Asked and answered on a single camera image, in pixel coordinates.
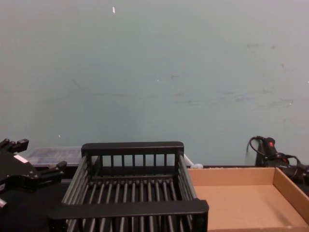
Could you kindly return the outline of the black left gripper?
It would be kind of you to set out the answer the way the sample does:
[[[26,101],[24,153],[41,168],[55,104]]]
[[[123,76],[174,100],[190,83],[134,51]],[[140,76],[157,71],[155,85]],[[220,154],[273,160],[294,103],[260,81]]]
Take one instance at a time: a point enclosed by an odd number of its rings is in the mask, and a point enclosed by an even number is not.
[[[0,142],[0,192],[21,189],[32,192],[61,182],[67,167],[66,161],[45,169],[34,168],[25,158],[14,153],[27,150],[28,139],[17,142],[4,139]]]

